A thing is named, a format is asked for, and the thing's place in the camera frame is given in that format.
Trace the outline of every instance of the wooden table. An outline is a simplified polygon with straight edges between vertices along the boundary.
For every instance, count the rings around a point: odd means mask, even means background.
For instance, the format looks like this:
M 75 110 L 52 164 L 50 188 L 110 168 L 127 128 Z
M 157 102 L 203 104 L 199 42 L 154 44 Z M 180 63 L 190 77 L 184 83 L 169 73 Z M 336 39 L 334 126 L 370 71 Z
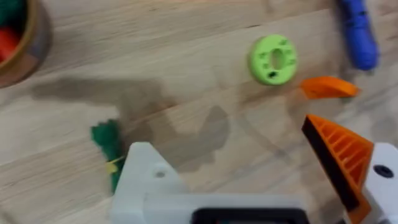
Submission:
M 305 114 L 398 143 L 398 1 L 367 0 L 382 52 L 373 73 L 346 58 L 334 1 L 45 0 L 54 40 L 42 68 L 0 90 L 0 211 L 12 224 L 109 223 L 109 179 L 90 126 L 117 118 L 126 145 L 149 141 L 193 192 L 291 194 L 314 223 L 341 205 L 300 131 Z M 253 42 L 286 35 L 299 66 L 256 83 Z M 307 101 L 308 77 L 363 89 Z

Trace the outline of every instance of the orange plastic piece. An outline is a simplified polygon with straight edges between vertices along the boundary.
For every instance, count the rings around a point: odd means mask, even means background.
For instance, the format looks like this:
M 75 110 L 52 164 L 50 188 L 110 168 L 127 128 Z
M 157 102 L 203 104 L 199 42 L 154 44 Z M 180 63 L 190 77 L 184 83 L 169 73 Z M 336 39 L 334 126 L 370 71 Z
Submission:
M 321 117 L 307 115 L 330 154 L 337 162 L 350 188 L 358 198 L 359 206 L 348 212 L 352 224 L 359 224 L 371 207 L 362 194 L 374 144 L 356 133 Z
M 10 28 L 0 28 L 0 60 L 11 57 L 19 43 L 18 36 Z
M 360 89 L 336 77 L 316 77 L 304 80 L 301 89 L 309 99 L 356 96 Z

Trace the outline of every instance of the yellow string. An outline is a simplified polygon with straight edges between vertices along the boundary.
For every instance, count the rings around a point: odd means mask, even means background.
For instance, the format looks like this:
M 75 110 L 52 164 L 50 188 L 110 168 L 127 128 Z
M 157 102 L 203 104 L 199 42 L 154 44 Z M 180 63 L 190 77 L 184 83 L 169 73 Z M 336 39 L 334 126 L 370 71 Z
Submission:
M 117 171 L 118 171 L 118 167 L 115 165 L 115 163 L 117 163 L 117 162 L 119 162 L 120 160 L 122 160 L 122 159 L 124 159 L 124 156 L 122 156 L 122 157 L 120 157 L 120 158 L 118 158 L 118 159 L 114 159 L 114 160 L 112 160 L 112 161 L 109 161 L 109 162 L 107 162 L 106 163 L 106 171 L 109 173 L 109 174 L 113 174 L 113 173 L 116 173 Z

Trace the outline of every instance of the blue plastic object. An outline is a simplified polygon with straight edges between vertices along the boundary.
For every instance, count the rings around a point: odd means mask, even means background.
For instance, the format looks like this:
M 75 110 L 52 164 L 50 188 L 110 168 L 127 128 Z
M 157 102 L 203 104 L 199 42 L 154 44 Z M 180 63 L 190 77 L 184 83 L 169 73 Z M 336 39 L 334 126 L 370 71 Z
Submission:
M 363 0 L 337 0 L 343 17 L 343 29 L 349 55 L 361 70 L 374 69 L 379 49 L 371 30 L 370 18 Z

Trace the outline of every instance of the green donut-shaped toy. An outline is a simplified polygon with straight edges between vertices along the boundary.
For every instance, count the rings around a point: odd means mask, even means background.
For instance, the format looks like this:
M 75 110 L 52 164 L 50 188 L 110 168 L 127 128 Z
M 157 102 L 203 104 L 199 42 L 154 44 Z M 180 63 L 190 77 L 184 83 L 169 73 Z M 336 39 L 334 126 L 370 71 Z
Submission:
M 249 55 L 249 68 L 253 76 L 266 85 L 288 82 L 297 68 L 297 54 L 292 43 L 282 35 L 269 35 L 259 39 Z

